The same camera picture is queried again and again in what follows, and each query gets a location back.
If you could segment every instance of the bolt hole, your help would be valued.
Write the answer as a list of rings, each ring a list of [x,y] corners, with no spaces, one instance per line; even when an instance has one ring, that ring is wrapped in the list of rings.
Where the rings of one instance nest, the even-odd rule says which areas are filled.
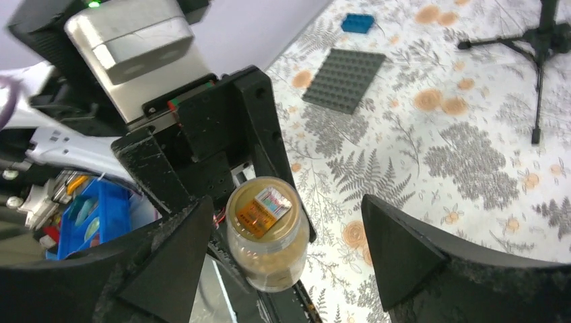
[[[273,140],[276,143],[279,143],[281,141],[281,133],[279,131],[275,131],[274,133],[272,133],[271,140]]]
[[[265,89],[263,89],[263,88],[260,87],[259,89],[256,90],[256,98],[258,98],[258,99],[261,100],[261,99],[263,99],[265,96],[266,96],[266,90],[265,90]]]

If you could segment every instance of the blue plastic bin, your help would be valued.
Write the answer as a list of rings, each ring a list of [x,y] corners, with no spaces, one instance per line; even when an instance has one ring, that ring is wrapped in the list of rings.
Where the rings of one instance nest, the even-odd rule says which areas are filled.
[[[78,226],[75,225],[76,213],[81,207],[70,206],[62,215],[58,260],[89,248],[96,234],[99,234],[100,244],[103,244],[131,231],[128,190],[103,180],[92,180],[76,199],[82,201],[93,198],[97,200],[97,205]],[[88,227],[96,218],[99,218],[99,229],[86,239]]]
[[[46,251],[46,260],[58,260],[57,255]]]

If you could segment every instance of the jar lid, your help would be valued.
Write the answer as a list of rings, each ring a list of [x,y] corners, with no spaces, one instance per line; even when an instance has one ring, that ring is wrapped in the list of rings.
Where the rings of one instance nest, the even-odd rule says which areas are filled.
[[[250,203],[260,192],[273,187],[289,202],[291,209],[283,215],[261,238],[256,238],[238,222],[236,214]],[[296,228],[300,217],[301,203],[296,190],[286,181],[274,177],[257,177],[240,185],[230,196],[226,206],[226,214],[232,227],[246,240],[252,242],[278,242],[288,237]]]

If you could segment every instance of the blue lego brick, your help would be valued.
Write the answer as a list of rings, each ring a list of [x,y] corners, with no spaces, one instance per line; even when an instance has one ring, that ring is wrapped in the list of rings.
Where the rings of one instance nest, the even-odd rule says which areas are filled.
[[[344,32],[356,32],[358,34],[366,34],[374,24],[372,15],[358,15],[354,13],[347,14],[345,20],[341,24]]]

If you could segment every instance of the black tripod stand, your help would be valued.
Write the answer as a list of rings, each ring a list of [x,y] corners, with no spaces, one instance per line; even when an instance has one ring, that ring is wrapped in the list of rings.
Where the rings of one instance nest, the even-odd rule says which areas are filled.
[[[571,25],[568,23],[556,23],[557,5],[558,0],[541,0],[539,27],[528,29],[521,36],[478,40],[475,42],[465,40],[458,43],[458,49],[460,50],[488,44],[503,44],[523,55],[534,64],[537,71],[537,85],[535,86],[537,91],[537,111],[535,113],[535,126],[531,132],[531,143],[534,145],[539,143],[541,137],[539,117],[541,114],[541,92],[543,90],[543,66],[547,60],[556,54],[564,54],[571,50]],[[527,52],[518,47],[514,43],[517,41],[529,43],[535,53]]]

